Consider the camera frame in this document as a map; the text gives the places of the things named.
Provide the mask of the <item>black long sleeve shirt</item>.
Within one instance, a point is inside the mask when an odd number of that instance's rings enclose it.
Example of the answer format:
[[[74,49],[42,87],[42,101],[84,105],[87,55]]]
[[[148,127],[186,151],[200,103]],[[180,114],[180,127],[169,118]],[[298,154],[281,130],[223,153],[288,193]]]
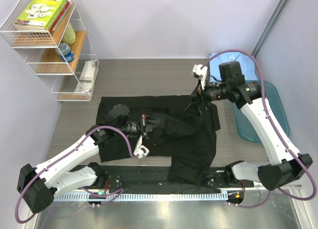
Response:
[[[201,103],[191,108],[188,95],[102,97],[96,123],[104,123],[106,115],[117,104],[126,105],[130,120],[142,114],[161,119],[143,145],[149,156],[171,158],[169,181],[187,181],[203,186],[205,174],[216,156],[216,131],[220,121],[217,106]]]

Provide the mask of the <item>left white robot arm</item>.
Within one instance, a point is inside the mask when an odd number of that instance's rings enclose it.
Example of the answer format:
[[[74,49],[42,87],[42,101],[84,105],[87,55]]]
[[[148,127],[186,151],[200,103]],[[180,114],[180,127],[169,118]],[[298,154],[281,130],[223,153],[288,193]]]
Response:
[[[73,145],[55,157],[36,166],[26,164],[19,173],[17,190],[19,201],[24,201],[32,213],[45,210],[57,197],[74,189],[105,185],[107,174],[97,163],[81,170],[70,170],[84,160],[99,153],[100,147],[115,136],[122,136],[132,158],[145,158],[149,149],[143,145],[152,130],[162,123],[159,115],[142,114],[138,121],[130,120],[127,106],[117,104],[101,123],[91,127]]]

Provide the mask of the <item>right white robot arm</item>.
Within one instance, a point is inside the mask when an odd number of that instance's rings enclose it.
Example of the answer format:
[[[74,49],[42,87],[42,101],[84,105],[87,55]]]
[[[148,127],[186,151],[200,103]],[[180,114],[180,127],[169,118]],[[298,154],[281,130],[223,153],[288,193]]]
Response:
[[[224,180],[231,187],[242,180],[261,183],[273,191],[300,179],[313,163],[312,157],[295,147],[273,114],[269,101],[262,96],[259,82],[246,82],[240,63],[232,61],[219,65],[221,82],[209,83],[208,68],[194,65],[192,74],[198,84],[192,95],[205,103],[229,100],[249,120],[266,152],[268,161],[262,164],[238,161],[229,165]]]

